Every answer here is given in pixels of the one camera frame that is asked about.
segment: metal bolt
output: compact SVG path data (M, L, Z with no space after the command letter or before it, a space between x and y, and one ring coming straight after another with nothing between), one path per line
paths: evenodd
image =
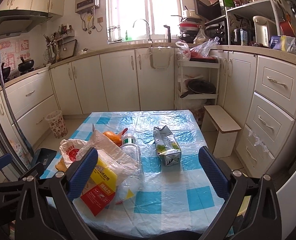
M65 175L65 173L64 173L63 171L58 171L58 172L56 172L56 174L55 174L56 178L61 178L61 177L63 177L64 175Z
M270 177L268 174L265 174L265 175L263 176L263 178L264 178L265 180L271 180L271 177Z
M235 175L236 177L240 177L242 175L241 171L239 170L233 171L232 174Z
M27 181L32 181L34 179L34 176L32 176L32 175L29 175L28 177L27 177Z

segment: plastic tablecloth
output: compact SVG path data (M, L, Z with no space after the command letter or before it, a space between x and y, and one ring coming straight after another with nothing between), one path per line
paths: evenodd
M106 233L124 237L153 237L176 230L203 233L220 210L224 200L214 191L198 161L198 150L206 145L189 110L91 113L71 138L89 140L92 125L100 132L133 133L141 150L145 182L133 199L111 204L94 216L83 201L73 201L85 223ZM156 153L153 127L167 125L181 149L180 165L165 167ZM55 164L42 178L52 177Z

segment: faucet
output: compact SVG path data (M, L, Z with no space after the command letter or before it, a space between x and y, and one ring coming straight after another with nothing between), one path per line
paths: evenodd
M150 35L150 27L149 27L149 22L147 22L145 19L137 19L134 21L134 25L132 26L133 28L135 27L135 22L138 21L138 20L143 20L146 22L146 25L148 26L148 43L152 43L152 40L151 40L151 35Z

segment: black pan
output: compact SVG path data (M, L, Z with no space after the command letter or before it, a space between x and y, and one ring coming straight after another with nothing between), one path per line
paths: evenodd
M208 81L201 79L192 79L187 84L188 91L184 92L180 98L185 98L191 94L213 94L216 92L216 87Z
M30 70L34 66L34 63L35 63L33 59L24 60L23 57L21 57L21 61L22 61L22 63L20 63L18 65L19 72L25 72L27 70Z
M3 71L3 78L4 80L9 77L10 74L10 67L4 68L5 62L2 63L2 71Z

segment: white stool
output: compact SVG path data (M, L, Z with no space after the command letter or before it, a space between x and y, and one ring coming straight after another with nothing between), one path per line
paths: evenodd
M209 151L216 158L230 156L237 133L241 130L241 127L221 106L204 106L204 108L205 115L201 125L201 132Z

